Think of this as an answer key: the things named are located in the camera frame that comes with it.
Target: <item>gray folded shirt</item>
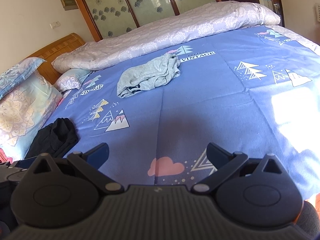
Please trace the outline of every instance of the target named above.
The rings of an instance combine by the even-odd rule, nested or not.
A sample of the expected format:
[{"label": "gray folded shirt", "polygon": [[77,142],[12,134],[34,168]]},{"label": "gray folded shirt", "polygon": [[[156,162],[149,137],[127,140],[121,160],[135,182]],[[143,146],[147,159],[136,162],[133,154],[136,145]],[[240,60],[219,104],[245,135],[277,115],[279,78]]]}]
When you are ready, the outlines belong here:
[{"label": "gray folded shirt", "polygon": [[180,60],[176,55],[164,54],[149,62],[125,70],[117,85],[117,96],[126,98],[142,90],[151,90],[168,84],[180,76]]}]

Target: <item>headboard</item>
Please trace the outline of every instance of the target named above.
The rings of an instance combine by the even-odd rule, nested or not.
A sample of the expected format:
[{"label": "headboard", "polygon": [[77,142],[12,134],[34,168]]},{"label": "headboard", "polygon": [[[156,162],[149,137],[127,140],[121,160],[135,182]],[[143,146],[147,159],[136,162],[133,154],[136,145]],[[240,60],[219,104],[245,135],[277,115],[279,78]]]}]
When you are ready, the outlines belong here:
[{"label": "headboard", "polygon": [[78,34],[71,33],[36,51],[29,57],[40,57],[46,60],[46,62],[38,67],[38,71],[53,85],[61,74],[52,67],[51,62],[55,60],[57,56],[66,52],[71,52],[84,44],[84,40]]}]

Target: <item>floral pillow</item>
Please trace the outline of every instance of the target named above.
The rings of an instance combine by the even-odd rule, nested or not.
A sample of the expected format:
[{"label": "floral pillow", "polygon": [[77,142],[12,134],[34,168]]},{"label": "floral pillow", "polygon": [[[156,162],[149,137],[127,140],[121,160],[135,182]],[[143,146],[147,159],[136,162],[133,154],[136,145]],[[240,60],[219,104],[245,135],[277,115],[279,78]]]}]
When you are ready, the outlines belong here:
[{"label": "floral pillow", "polygon": [[79,89],[84,82],[84,80],[91,74],[92,71],[73,68],[66,71],[53,85],[60,92],[64,92],[69,89],[77,88]]},{"label": "floral pillow", "polygon": [[0,148],[22,160],[62,95],[38,71],[0,100]]},{"label": "floral pillow", "polygon": [[42,58],[29,57],[0,74],[0,100],[25,81],[44,61]]}]

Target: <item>black folded clothing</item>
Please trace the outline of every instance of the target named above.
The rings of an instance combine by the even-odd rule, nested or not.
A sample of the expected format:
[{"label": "black folded clothing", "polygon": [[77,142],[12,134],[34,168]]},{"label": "black folded clothing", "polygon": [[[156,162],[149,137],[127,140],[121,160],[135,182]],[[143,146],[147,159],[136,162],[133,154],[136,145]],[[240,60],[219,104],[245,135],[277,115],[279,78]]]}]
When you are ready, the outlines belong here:
[{"label": "black folded clothing", "polygon": [[49,153],[54,158],[63,157],[78,141],[73,123],[68,118],[58,118],[38,131],[25,159],[40,153]]}]

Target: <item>blue bed sheet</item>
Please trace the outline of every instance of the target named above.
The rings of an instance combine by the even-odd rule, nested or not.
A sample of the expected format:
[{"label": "blue bed sheet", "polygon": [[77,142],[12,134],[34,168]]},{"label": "blue bed sheet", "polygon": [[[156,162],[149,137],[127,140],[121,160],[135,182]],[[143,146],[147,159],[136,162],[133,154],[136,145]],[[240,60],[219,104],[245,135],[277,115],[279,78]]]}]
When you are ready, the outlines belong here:
[{"label": "blue bed sheet", "polygon": [[[129,98],[116,96],[124,70],[163,55],[181,76]],[[265,26],[192,40],[92,73],[48,119],[68,117],[72,151],[110,147],[100,171],[129,184],[192,184],[214,172],[214,142],[249,157],[276,154],[304,199],[320,192],[320,57]]]}]

